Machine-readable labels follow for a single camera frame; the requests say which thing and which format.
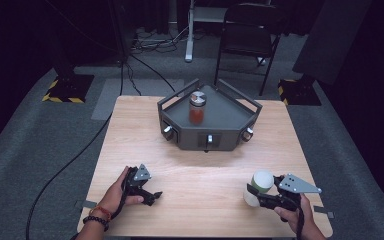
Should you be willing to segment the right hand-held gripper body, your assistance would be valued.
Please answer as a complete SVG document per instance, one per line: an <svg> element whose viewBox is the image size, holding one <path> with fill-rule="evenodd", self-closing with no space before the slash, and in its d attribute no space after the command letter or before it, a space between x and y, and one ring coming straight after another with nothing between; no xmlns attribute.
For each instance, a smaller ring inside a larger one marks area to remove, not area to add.
<svg viewBox="0 0 384 240"><path fill-rule="evenodd" d="M280 205L284 209L295 211L301 203L302 193L320 194L322 189L304 181L303 179L288 173L283 175L284 179L277 188Z"/></svg>

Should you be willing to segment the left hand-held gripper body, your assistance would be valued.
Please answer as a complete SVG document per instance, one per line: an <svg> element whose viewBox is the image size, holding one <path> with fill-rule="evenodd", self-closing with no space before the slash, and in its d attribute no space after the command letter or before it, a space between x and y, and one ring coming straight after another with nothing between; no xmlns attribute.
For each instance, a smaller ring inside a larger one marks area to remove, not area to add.
<svg viewBox="0 0 384 240"><path fill-rule="evenodd" d="M139 167L130 167L122 183L123 192L127 195L139 195L144 198L151 196L150 192L143 189L144 184L150 178L150 172L144 164Z"/></svg>

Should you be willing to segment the white jar with green band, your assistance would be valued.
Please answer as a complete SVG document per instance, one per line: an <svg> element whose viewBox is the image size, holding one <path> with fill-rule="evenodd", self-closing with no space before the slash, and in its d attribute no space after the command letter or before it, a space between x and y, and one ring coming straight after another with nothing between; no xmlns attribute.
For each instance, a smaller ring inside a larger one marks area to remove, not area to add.
<svg viewBox="0 0 384 240"><path fill-rule="evenodd" d="M257 170L251 178L250 185L256 188L259 193L268 193L274 185L273 174L268 170ZM254 196L248 189L244 190L243 199L251 207L260 206L257 197Z"/></svg>

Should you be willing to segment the glass spice jar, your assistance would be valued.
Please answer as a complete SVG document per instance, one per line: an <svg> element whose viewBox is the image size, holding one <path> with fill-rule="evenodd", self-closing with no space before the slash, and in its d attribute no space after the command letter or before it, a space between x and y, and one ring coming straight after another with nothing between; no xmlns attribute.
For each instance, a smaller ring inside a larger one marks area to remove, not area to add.
<svg viewBox="0 0 384 240"><path fill-rule="evenodd" d="M204 110L207 103L207 96L202 91L194 91L189 98L189 121L195 125L200 124L204 119Z"/></svg>

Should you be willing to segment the person's right hand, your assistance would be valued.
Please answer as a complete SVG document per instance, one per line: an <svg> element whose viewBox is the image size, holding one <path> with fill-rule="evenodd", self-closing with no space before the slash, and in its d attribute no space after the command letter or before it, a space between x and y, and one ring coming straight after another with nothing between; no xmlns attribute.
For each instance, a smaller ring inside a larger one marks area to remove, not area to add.
<svg viewBox="0 0 384 240"><path fill-rule="evenodd" d="M296 211L290 211L282 207L276 207L274 209L274 212L278 214L281 218L287 220L291 230L294 233L298 232L299 217L303 216L304 221L301 228L302 237L308 237L310 235L311 230L314 228L315 222L313 218L313 212L310 206L310 201L304 194L301 194L301 209L297 209Z"/></svg>

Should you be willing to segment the person's left hand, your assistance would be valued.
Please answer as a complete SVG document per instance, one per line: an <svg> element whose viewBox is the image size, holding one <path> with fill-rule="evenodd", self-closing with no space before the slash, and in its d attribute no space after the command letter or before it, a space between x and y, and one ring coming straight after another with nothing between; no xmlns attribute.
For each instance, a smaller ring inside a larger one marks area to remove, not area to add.
<svg viewBox="0 0 384 240"><path fill-rule="evenodd" d="M104 197L98 203L98 206L101 207L103 211L98 209L96 216L107 218L109 214L114 214L117 211L123 195L121 184L125 179L128 170L129 167L126 166L117 180L108 188Z"/></svg>

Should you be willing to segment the grey tape piece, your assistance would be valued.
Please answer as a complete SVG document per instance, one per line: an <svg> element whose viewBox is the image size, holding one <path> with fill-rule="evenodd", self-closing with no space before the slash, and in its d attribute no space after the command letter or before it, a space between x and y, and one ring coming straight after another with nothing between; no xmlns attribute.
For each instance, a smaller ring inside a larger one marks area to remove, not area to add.
<svg viewBox="0 0 384 240"><path fill-rule="evenodd" d="M323 206L313 205L313 210L314 210L314 212L325 214L329 219L335 218L334 213L332 211L329 211L328 209L326 209Z"/></svg>
<svg viewBox="0 0 384 240"><path fill-rule="evenodd" d="M78 200L76 203L75 203L75 207L78 208L78 209L83 209L83 208L94 208L96 206L96 203L95 202L92 202L92 201L88 201L88 200Z"/></svg>

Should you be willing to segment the grey floor mat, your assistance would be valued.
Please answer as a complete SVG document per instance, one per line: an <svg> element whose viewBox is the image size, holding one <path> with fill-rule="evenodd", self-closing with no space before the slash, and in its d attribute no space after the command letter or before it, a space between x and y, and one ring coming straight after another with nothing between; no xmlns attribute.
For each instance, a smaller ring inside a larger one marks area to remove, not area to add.
<svg viewBox="0 0 384 240"><path fill-rule="evenodd" d="M92 120L106 120L120 96L167 96L184 86L183 79L107 79L92 112Z"/></svg>

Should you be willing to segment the black base with yellow stripes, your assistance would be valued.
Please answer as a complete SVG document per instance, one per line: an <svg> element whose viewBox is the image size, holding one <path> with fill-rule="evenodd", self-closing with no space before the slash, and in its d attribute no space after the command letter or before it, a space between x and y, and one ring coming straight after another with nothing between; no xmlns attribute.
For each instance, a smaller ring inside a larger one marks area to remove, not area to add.
<svg viewBox="0 0 384 240"><path fill-rule="evenodd" d="M85 103L93 75L75 74L70 78L57 76L49 86L43 101Z"/></svg>
<svg viewBox="0 0 384 240"><path fill-rule="evenodd" d="M280 100L285 105L320 106L312 80L280 79L278 82Z"/></svg>

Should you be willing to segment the black folding chair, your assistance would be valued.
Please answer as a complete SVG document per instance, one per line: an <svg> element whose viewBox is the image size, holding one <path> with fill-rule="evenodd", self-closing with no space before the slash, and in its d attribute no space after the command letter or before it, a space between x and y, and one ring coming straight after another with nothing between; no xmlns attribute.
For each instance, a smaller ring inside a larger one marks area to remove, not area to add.
<svg viewBox="0 0 384 240"><path fill-rule="evenodd" d="M260 57L258 66L269 60L259 95L263 94L281 35L288 24L287 13L278 6L262 3L238 3L230 6L223 18L213 84L219 81L223 53Z"/></svg>

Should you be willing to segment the grey panel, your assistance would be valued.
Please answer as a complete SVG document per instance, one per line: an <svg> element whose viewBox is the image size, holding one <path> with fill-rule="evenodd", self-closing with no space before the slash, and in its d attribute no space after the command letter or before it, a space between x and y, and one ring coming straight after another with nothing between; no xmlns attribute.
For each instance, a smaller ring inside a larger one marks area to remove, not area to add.
<svg viewBox="0 0 384 240"><path fill-rule="evenodd" d="M301 84L333 84L373 0L325 0L293 66Z"/></svg>

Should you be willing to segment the black stand pole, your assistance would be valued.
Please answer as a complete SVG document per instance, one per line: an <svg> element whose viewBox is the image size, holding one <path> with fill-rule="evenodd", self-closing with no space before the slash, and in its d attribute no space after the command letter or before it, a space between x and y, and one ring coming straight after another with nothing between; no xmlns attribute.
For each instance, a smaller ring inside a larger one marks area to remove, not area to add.
<svg viewBox="0 0 384 240"><path fill-rule="evenodd" d="M107 0L115 34L117 53L121 63L126 63L130 55L128 20L123 0Z"/></svg>

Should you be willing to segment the white desk leg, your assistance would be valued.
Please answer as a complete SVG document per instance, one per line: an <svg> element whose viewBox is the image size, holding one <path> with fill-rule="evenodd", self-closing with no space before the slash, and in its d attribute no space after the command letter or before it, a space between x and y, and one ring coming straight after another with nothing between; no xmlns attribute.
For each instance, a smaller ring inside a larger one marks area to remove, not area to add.
<svg viewBox="0 0 384 240"><path fill-rule="evenodd" d="M200 7L195 5L195 0L190 0L188 10L188 36L184 60L191 63L193 60L194 48L194 23L222 23L226 8L219 7Z"/></svg>

